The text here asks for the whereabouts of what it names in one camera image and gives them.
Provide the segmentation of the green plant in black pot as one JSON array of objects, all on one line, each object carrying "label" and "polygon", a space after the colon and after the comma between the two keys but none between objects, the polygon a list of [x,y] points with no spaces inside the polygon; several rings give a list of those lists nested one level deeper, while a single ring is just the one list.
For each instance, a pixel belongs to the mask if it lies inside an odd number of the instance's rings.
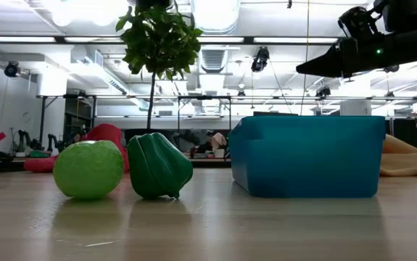
[{"label": "green plant in black pot", "polygon": [[152,129],[152,110],[157,79],[168,80],[190,73],[201,50],[194,17],[181,14],[171,6],[172,0],[136,0],[134,7],[121,17],[115,26],[125,44],[125,57],[133,75],[146,70],[152,75],[147,109],[146,131]]}]

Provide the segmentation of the teal plastic container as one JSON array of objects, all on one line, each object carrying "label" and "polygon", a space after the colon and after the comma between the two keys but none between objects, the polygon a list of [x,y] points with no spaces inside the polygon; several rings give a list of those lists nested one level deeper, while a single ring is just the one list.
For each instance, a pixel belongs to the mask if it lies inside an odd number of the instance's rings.
[{"label": "teal plastic container", "polygon": [[381,116],[252,116],[228,137],[233,179],[265,198],[370,198],[378,191]]}]

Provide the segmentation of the light green toy cabbage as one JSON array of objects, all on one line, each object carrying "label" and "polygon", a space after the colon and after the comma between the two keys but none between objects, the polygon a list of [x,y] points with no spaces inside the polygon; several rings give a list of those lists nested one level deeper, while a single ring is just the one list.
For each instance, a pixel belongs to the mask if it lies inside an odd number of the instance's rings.
[{"label": "light green toy cabbage", "polygon": [[121,182],[124,158],[111,141],[81,141],[57,157],[53,176],[57,188],[74,199],[101,199]]}]

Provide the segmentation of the black background gantry frame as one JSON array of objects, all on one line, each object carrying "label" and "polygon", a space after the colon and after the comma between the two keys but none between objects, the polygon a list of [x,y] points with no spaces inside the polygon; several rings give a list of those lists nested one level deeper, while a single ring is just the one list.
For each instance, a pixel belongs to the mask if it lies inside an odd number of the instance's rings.
[{"label": "black background gantry frame", "polygon": [[[37,98],[42,100],[42,114],[59,99],[85,102],[91,107],[91,127],[107,123],[123,131],[139,129],[146,133],[150,119],[153,131],[223,129],[229,132],[233,128],[232,96],[64,94],[37,95]],[[147,116],[149,108],[153,109],[151,117]]]}]

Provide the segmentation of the dark green toy pepper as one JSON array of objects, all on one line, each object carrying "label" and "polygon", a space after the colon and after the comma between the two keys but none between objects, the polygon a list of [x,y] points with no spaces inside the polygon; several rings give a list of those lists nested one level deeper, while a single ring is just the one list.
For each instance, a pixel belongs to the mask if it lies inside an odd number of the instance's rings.
[{"label": "dark green toy pepper", "polygon": [[177,199],[193,177],[193,165],[161,133],[134,136],[128,142],[131,184],[144,199]]}]

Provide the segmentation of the person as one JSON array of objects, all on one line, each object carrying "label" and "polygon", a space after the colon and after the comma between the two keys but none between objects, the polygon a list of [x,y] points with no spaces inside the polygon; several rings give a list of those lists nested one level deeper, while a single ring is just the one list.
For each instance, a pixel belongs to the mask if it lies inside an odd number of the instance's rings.
[{"label": "person", "polygon": [[194,152],[197,154],[212,152],[214,158],[224,157],[224,151],[228,145],[226,137],[222,133],[215,131],[209,131],[207,137],[208,140],[204,144],[199,145]]}]

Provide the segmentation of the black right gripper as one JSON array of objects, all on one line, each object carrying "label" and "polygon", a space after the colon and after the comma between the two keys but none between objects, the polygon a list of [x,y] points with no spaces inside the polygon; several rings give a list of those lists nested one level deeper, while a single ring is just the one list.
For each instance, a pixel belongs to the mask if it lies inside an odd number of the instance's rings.
[{"label": "black right gripper", "polygon": [[350,38],[296,66],[299,74],[337,78],[355,73],[417,62],[417,30],[378,35],[370,40]]}]

